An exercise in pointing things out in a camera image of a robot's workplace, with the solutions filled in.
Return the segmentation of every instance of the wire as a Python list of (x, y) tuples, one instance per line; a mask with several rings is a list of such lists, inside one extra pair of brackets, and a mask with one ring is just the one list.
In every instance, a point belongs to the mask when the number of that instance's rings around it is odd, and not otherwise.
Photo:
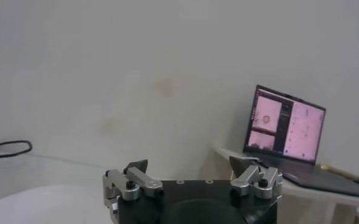
[(10, 154), (4, 154), (4, 155), (0, 155), (0, 158), (9, 158), (9, 157), (14, 157), (14, 156), (18, 156), (20, 154), (25, 154), (30, 152), (33, 149), (33, 145), (30, 141), (27, 140), (19, 140), (19, 141), (9, 141), (9, 142), (2, 142), (0, 143), (0, 146), (2, 145), (10, 145), (10, 144), (16, 144), (16, 143), (25, 143), (27, 144), (27, 146), (29, 146), (28, 149), (22, 150), (20, 152), (16, 152), (16, 153), (10, 153)]

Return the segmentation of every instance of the laptop screen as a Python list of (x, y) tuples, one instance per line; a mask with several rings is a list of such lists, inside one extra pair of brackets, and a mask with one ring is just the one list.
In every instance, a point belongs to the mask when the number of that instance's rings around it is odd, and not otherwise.
[(315, 163), (325, 108), (257, 86), (245, 149)]

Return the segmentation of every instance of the laptop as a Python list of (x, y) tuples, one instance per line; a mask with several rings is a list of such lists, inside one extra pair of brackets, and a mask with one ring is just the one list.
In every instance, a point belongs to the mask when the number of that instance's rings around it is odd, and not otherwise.
[(315, 166), (325, 111), (258, 85), (243, 152), (296, 185), (359, 197), (359, 184)]

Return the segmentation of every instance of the stain on wall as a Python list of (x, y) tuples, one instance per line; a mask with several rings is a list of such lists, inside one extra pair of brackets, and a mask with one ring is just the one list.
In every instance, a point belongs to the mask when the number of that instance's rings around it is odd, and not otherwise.
[(117, 117), (108, 117), (101, 121), (101, 134), (113, 135), (125, 129), (125, 122)]
[(153, 89), (162, 97), (174, 97), (174, 81), (172, 78), (163, 78), (153, 84)]

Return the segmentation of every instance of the silver bracket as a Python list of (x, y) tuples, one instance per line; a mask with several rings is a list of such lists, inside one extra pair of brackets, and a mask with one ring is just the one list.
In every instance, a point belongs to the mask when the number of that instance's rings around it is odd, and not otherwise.
[(163, 183), (159, 180), (152, 179), (136, 167), (129, 168), (126, 172), (126, 176), (140, 185), (141, 188), (144, 189), (146, 196), (154, 198), (164, 196)]
[(241, 197), (248, 195), (250, 185), (262, 179), (263, 172), (258, 166), (249, 166), (240, 177), (230, 182), (234, 190), (236, 190)]
[(109, 170), (102, 178), (104, 198), (113, 199), (117, 196), (125, 201), (133, 201), (140, 197), (139, 185), (129, 181), (118, 170)]
[(276, 168), (269, 168), (265, 176), (254, 184), (255, 196), (262, 199), (270, 199), (273, 196), (280, 198), (282, 195), (282, 173)]

